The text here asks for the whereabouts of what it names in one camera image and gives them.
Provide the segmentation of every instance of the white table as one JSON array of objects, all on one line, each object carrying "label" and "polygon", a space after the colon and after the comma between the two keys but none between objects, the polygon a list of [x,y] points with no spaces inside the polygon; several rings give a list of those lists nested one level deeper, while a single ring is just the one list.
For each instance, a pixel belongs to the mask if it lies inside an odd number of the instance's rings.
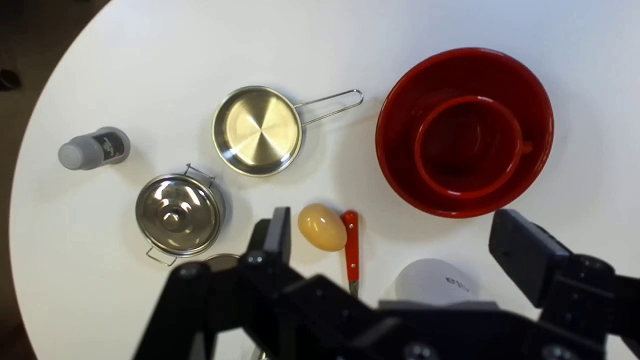
[{"label": "white table", "polygon": [[[13,190],[10,248],[19,300],[42,360],[130,358],[168,274],[144,256],[139,190],[186,162],[218,176],[230,218],[196,257],[240,254],[258,218],[308,202],[356,208],[362,298],[376,304],[403,266],[445,257],[482,298],[536,315],[487,249],[490,215],[442,219],[405,204],[375,156],[390,85],[446,47],[512,53],[546,85],[557,114],[549,166],[512,208],[575,252],[640,275],[640,2],[617,0],[116,0],[52,74],[29,126]],[[237,87],[267,84],[294,99],[361,87],[364,106],[308,127],[301,158],[274,177],[232,172],[215,151],[211,114]],[[120,166],[68,172],[62,142],[100,126],[133,137]],[[294,228],[293,266],[345,284],[342,254]],[[610,358],[632,358],[610,340]],[[249,358],[240,334],[223,358]]]}]

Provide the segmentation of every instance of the red plastic bowl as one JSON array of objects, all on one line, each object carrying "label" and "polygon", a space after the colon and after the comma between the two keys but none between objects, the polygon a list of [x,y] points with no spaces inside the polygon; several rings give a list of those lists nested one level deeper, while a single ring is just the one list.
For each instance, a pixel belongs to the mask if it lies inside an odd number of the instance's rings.
[{"label": "red plastic bowl", "polygon": [[[487,95],[506,106],[530,149],[517,172],[480,198],[445,196],[416,169],[414,135],[421,121],[442,102]],[[555,139],[555,114],[539,77],[519,59],[484,47],[456,47],[408,69],[386,95],[376,126],[376,156],[394,192],[422,211],[471,218],[495,211],[519,198],[543,172]]]}]

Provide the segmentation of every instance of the saucepan handle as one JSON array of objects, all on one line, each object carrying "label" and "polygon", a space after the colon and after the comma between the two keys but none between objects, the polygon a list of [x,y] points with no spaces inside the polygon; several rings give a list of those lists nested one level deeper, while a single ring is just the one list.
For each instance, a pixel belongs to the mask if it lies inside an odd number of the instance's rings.
[{"label": "saucepan handle", "polygon": [[347,110],[356,107],[356,106],[361,106],[364,102],[362,91],[359,87],[353,87],[353,90],[347,90],[347,91],[338,91],[338,93],[330,93],[330,95],[325,95],[325,98],[316,98],[316,99],[308,99],[308,102],[296,104],[296,107],[307,107],[307,106],[312,106],[312,104],[318,104],[318,102],[327,102],[327,99],[334,99],[334,98],[342,98],[342,95],[350,95],[353,102],[342,106],[342,107],[338,107],[338,110],[333,110],[333,111],[327,111],[327,114],[316,115],[312,119],[307,119],[307,124],[318,121],[323,117],[329,117],[329,115],[334,115],[334,114],[341,114],[341,111],[347,111]]},{"label": "saucepan handle", "polygon": [[164,266],[173,266],[173,264],[176,264],[176,259],[178,259],[178,256],[168,256],[168,254],[164,254],[167,257],[173,257],[171,261],[164,261],[161,256],[157,256],[155,252],[159,252],[159,248],[157,246],[150,246],[149,249],[147,249],[147,257],[150,257],[150,259],[155,259],[155,261],[161,261],[161,264],[164,264]]}]

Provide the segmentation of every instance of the metal pan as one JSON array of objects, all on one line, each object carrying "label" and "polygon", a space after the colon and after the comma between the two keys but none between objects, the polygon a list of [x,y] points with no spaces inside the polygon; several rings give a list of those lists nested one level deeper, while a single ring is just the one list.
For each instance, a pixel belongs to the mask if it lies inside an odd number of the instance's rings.
[{"label": "metal pan", "polygon": [[[301,110],[310,104],[341,95],[354,95],[354,102],[304,119]],[[293,104],[286,95],[265,85],[247,85],[230,93],[215,115],[212,142],[223,160],[242,173],[277,173],[291,166],[304,139],[304,124],[334,115],[364,102],[361,90],[347,90],[333,95]]]}]

